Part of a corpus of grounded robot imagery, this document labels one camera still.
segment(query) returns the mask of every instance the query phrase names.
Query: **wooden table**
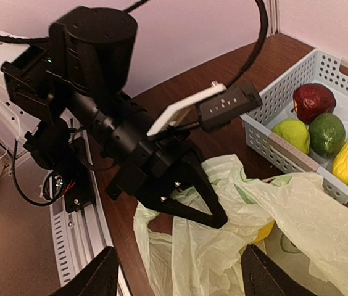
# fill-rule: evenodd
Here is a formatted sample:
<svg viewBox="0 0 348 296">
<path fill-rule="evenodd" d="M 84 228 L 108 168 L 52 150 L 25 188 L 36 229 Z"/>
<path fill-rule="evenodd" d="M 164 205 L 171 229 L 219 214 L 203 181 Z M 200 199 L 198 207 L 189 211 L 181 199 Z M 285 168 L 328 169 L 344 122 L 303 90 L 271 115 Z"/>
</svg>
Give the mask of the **wooden table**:
<svg viewBox="0 0 348 296">
<path fill-rule="evenodd" d="M 247 59 L 252 47 L 252 44 L 242 47 L 184 72 L 136 96 L 135 101 L 145 107 L 153 117 L 158 117 L 166 106 L 209 87 L 211 81 L 227 83 Z M 252 81 L 261 91 L 312 49 L 282 34 L 271 36 L 256 63 L 242 80 Z M 191 139 L 199 145 L 207 158 L 236 154 L 250 178 L 264 179 L 281 174 L 267 160 L 247 147 L 240 119 L 233 120 L 232 124 L 212 134 L 196 130 Z M 92 147 L 97 155 L 98 148 L 94 143 Z M 116 170 L 97 174 L 101 196 L 106 197 L 104 189 L 115 173 Z M 108 197 L 103 198 L 103 204 L 110 233 L 133 296 L 153 295 L 133 233 L 133 215 L 137 200 L 122 195 L 116 202 Z M 172 219 L 167 215 L 161 215 L 151 222 L 151 228 L 155 231 L 170 232 L 171 226 Z"/>
</svg>

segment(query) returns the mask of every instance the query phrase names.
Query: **green fruit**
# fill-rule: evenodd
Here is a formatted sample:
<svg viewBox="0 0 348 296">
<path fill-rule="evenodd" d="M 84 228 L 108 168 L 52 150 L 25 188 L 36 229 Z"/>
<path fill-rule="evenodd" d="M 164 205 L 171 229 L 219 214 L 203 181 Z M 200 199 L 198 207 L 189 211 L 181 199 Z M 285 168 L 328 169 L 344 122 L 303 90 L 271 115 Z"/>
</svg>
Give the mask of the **green fruit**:
<svg viewBox="0 0 348 296">
<path fill-rule="evenodd" d="M 298 148 L 304 154 L 310 150 L 310 134 L 306 125 L 297 119 L 286 119 L 277 124 L 273 129 L 285 141 Z"/>
<path fill-rule="evenodd" d="M 316 117 L 309 126 L 311 148 L 322 157 L 332 157 L 340 152 L 346 141 L 346 129 L 340 118 L 330 113 Z"/>
</svg>

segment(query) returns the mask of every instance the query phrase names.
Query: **gray basket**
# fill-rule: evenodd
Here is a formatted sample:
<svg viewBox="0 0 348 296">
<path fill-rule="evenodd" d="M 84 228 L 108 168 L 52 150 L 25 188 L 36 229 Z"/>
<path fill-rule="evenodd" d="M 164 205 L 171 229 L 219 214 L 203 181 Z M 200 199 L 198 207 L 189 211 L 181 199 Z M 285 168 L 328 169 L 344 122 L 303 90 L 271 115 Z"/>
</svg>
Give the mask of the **gray basket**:
<svg viewBox="0 0 348 296">
<path fill-rule="evenodd" d="M 344 63 L 348 66 L 337 57 L 312 51 L 260 93 L 261 108 L 241 116 L 248 146 L 284 173 L 319 173 L 324 177 L 326 193 L 342 204 L 348 202 L 348 186 L 329 172 L 333 159 L 321 158 L 312 151 L 307 156 L 272 133 L 271 129 L 281 120 L 297 118 L 292 98 L 296 88 L 306 83 L 321 83 L 334 93 L 337 100 L 334 114 L 342 120 L 348 138 L 348 76 L 340 72 L 340 65 Z"/>
</svg>

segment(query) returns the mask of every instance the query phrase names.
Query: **white wall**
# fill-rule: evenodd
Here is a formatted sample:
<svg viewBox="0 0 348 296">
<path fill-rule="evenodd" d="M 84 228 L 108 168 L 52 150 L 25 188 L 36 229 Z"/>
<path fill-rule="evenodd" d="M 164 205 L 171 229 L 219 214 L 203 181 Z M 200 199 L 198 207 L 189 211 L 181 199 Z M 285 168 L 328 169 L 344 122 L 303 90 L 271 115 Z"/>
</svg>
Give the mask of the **white wall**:
<svg viewBox="0 0 348 296">
<path fill-rule="evenodd" d="M 123 9 L 135 1 L 1 0 L 0 29 L 45 36 L 51 22 L 76 6 Z M 139 32 L 126 86 L 130 95 L 255 41 L 259 30 L 252 0 L 151 0 L 133 16 Z"/>
<path fill-rule="evenodd" d="M 348 0 L 280 0 L 281 31 L 348 60 Z"/>
</svg>

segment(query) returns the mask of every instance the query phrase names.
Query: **gray carpet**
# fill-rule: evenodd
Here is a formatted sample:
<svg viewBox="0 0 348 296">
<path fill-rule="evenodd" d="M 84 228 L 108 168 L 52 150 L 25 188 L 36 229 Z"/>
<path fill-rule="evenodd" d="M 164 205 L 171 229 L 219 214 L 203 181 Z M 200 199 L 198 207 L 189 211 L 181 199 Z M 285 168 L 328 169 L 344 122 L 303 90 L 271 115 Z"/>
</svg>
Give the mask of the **gray carpet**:
<svg viewBox="0 0 348 296">
<path fill-rule="evenodd" d="M 19 183 L 38 196 L 46 172 L 32 160 L 17 168 Z M 0 179 L 0 296 L 50 295 L 60 287 L 51 236 L 49 208 L 26 203 L 12 178 Z"/>
</svg>

